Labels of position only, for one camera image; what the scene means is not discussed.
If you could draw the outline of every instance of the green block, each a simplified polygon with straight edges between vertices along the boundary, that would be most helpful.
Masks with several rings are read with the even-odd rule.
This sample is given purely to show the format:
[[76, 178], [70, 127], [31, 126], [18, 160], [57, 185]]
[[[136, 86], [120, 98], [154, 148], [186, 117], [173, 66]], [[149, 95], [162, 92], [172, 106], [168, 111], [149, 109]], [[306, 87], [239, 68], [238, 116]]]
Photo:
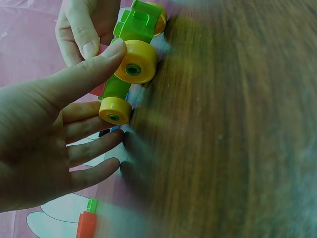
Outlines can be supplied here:
[[89, 199], [87, 205], [87, 212], [96, 213], [98, 200], [95, 198]]
[[162, 9], [134, 0], [131, 11], [125, 10], [113, 34], [124, 41], [139, 40], [150, 43]]
[[113, 75], [106, 82], [103, 98], [116, 97], [125, 100], [130, 86], [131, 83], [124, 82], [117, 76]]

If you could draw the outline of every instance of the yellow wheel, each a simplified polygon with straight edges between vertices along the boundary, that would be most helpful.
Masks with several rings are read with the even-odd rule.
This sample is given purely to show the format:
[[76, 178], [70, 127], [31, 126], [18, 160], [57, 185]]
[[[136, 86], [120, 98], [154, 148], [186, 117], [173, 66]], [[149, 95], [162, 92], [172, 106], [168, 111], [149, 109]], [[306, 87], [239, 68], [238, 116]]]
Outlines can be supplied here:
[[127, 101], [121, 98], [107, 97], [101, 102], [99, 116], [109, 123], [124, 125], [130, 121], [131, 112], [132, 107]]
[[148, 43], [138, 40], [125, 42], [127, 54], [114, 73], [122, 81], [142, 84], [153, 79], [157, 63], [157, 51]]
[[155, 2], [148, 2], [148, 4], [150, 4], [152, 6], [159, 7], [162, 9], [162, 13], [160, 14], [160, 17], [158, 19], [158, 22], [157, 22], [157, 25], [156, 25], [155, 31], [154, 31], [154, 36], [158, 36], [165, 30], [166, 22], [167, 22], [167, 12], [165, 11], [165, 9], [161, 5], [159, 5]]

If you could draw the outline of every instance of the finger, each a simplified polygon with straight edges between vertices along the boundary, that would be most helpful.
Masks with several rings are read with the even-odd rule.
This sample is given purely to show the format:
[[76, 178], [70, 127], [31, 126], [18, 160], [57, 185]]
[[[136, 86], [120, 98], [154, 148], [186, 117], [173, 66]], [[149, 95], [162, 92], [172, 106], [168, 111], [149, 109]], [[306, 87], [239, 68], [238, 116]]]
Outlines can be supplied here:
[[61, 55], [67, 67], [77, 65], [81, 61], [83, 61], [78, 46], [75, 42], [63, 40], [60, 37], [57, 37], [56, 39], [60, 48]]
[[68, 193], [77, 192], [104, 181], [117, 171], [119, 166], [120, 161], [117, 158], [110, 158], [90, 169], [71, 172], [71, 187]]
[[113, 124], [102, 120], [99, 116], [70, 123], [64, 126], [66, 131], [66, 143], [70, 144], [76, 142], [89, 135], [109, 129], [113, 126]]
[[68, 124], [98, 115], [101, 102], [72, 103], [62, 110], [63, 123]]
[[86, 4], [71, 1], [65, 15], [71, 26], [75, 42], [84, 59], [95, 56], [99, 50], [99, 36], [90, 17]]
[[47, 112], [52, 113], [53, 110], [56, 113], [56, 110], [62, 110], [110, 78], [120, 66], [125, 53], [125, 43], [117, 39], [99, 56], [30, 84], [35, 93], [46, 100]]
[[86, 163], [99, 155], [113, 149], [123, 140], [124, 133], [118, 129], [110, 132], [92, 142], [68, 146], [68, 154], [70, 157], [70, 167], [75, 167]]

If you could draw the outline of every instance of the plastic toy car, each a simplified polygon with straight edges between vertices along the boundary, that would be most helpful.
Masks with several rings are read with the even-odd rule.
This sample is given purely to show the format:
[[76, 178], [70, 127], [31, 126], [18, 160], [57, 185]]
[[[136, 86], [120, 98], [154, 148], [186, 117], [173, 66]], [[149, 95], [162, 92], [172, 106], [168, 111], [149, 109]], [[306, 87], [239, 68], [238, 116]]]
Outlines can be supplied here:
[[102, 101], [99, 116], [103, 120], [115, 125], [130, 121], [132, 107], [126, 96], [131, 84], [153, 79], [159, 58], [150, 42], [165, 30], [166, 21], [166, 11], [157, 3], [134, 0], [131, 10], [124, 11], [113, 31], [113, 41], [123, 39], [127, 54], [114, 75], [91, 92]]

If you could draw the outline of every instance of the building block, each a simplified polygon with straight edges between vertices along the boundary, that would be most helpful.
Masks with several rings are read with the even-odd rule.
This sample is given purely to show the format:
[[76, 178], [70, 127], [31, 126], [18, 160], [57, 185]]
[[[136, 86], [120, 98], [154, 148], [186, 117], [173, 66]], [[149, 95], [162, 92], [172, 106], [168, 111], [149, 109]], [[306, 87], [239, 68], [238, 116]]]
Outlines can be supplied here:
[[161, 13], [162, 9], [156, 6], [134, 0], [131, 11], [124, 11], [113, 33], [124, 41], [140, 40], [150, 43]]
[[97, 216], [94, 213], [86, 212], [79, 215], [76, 238], [94, 238]]
[[[117, 22], [111, 44], [121, 38], [127, 46], [127, 54], [116, 72], [91, 94], [101, 100], [99, 116], [112, 124], [114, 129], [130, 121], [132, 106], [127, 102], [131, 84], [143, 84], [153, 79], [159, 60], [156, 50], [150, 45], [154, 36], [166, 27], [167, 13], [157, 3], [133, 0], [131, 10], [125, 10]], [[107, 46], [101, 45], [100, 54]]]
[[95, 198], [89, 199], [87, 204], [87, 212], [96, 213], [98, 200]]

